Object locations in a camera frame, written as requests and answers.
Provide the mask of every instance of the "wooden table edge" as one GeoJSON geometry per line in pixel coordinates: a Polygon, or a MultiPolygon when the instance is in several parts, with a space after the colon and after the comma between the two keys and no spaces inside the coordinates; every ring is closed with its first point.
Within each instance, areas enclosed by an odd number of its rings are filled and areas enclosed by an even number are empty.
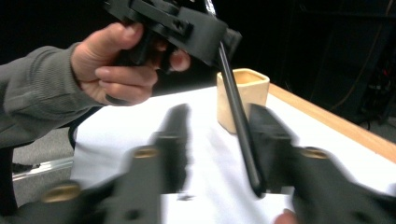
{"type": "Polygon", "coordinates": [[[275,84],[270,84],[269,93],[285,103],[304,112],[313,119],[316,119],[337,132],[360,143],[373,152],[396,163],[396,145],[362,127],[334,115],[333,113],[314,105],[305,99],[285,91],[275,84]]]}

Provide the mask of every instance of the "tan cup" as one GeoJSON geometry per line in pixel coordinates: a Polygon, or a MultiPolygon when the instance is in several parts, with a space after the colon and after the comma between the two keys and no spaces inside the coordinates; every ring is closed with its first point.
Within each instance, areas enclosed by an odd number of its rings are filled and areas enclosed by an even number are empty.
{"type": "MultiPolygon", "coordinates": [[[[267,102],[270,78],[256,71],[246,68],[234,69],[236,86],[241,97],[245,113],[248,115],[250,104],[265,105],[267,102]]],[[[221,73],[218,73],[218,107],[217,117],[219,124],[229,133],[236,133],[233,124],[233,115],[228,103],[227,93],[221,73]]]]}

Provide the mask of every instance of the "chair leg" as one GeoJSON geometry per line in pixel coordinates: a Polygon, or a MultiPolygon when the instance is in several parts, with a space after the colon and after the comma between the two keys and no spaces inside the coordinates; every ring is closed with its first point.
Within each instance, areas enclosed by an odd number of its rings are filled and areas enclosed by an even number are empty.
{"type": "Polygon", "coordinates": [[[14,148],[0,149],[0,215],[12,215],[18,208],[12,183],[14,148]]]}

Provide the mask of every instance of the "person's arm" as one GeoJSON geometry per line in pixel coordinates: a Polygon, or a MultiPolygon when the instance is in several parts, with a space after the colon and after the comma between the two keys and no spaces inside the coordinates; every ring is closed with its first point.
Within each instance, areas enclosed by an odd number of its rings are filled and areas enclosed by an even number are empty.
{"type": "MultiPolygon", "coordinates": [[[[92,106],[111,105],[107,94],[129,105],[147,100],[157,81],[157,57],[143,66],[112,66],[142,34],[141,24],[114,23],[70,49],[44,47],[1,65],[0,148],[34,141],[92,106]]],[[[178,51],[170,63],[182,71],[190,57],[178,51]]]]}

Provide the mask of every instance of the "sleeve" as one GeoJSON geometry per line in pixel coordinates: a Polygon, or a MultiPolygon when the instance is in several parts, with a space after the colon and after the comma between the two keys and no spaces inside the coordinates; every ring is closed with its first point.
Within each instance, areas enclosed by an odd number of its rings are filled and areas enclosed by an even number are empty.
{"type": "Polygon", "coordinates": [[[44,47],[0,66],[0,148],[34,141],[100,105],[75,81],[74,48],[44,47]]]}

